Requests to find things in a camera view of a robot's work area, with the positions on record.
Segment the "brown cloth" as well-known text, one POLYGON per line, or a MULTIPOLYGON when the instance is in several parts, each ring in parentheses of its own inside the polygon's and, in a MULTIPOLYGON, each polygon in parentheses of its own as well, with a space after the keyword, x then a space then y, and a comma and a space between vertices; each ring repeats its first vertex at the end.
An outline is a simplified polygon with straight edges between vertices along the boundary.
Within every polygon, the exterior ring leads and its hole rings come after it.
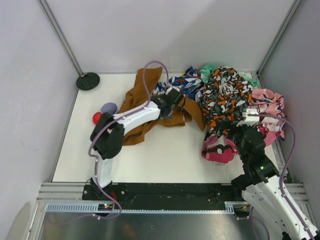
MULTIPOLYGON (((125 94, 124 101, 119 109, 119 113, 124 113, 136 108, 148 100, 148 95, 143 83, 145 77, 148 91, 151 92, 160 80, 163 68, 149 68, 143 73, 143 69, 137 71, 133 87, 125 94)), ((183 110, 175 110, 170 119, 157 119, 146 122, 132 129, 124 136, 124 146, 133 146, 145 141, 145 135, 155 126, 160 125, 166 128, 184 127, 186 123, 195 121, 201 131, 205 129, 206 123, 200 105, 190 98, 180 102, 184 104, 183 110)))

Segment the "orange camouflage cloth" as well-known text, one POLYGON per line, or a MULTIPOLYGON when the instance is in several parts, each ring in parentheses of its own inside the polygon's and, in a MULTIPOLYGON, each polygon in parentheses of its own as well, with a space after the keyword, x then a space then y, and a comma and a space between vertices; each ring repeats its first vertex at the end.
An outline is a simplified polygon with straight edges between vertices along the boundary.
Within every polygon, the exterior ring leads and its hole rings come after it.
POLYGON ((207 130, 216 136, 228 135, 252 100, 253 84, 227 66, 213 71, 204 84, 202 112, 207 130))

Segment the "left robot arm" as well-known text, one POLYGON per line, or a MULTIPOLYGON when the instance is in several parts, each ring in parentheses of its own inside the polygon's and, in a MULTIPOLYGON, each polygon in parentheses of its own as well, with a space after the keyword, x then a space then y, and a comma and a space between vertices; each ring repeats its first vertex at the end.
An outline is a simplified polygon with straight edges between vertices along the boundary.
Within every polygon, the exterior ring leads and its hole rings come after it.
POLYGON ((94 174, 91 178, 98 192, 107 196, 103 188, 112 183, 113 159, 117 156, 125 140, 125 135, 148 122, 170 119, 179 104, 185 104, 185 97, 170 87, 162 95, 148 96, 143 104, 123 113, 111 115, 103 113, 91 135, 88 155, 95 158, 94 174))

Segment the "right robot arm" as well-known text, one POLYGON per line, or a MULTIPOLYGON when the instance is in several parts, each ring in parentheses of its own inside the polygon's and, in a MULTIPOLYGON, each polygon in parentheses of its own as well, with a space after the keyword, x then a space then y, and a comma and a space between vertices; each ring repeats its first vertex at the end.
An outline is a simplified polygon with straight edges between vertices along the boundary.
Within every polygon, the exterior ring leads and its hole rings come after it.
POLYGON ((318 240, 319 229, 298 207, 281 179, 278 168, 265 153, 263 135, 242 125, 231 128, 244 173, 231 181, 242 198, 284 240, 318 240))

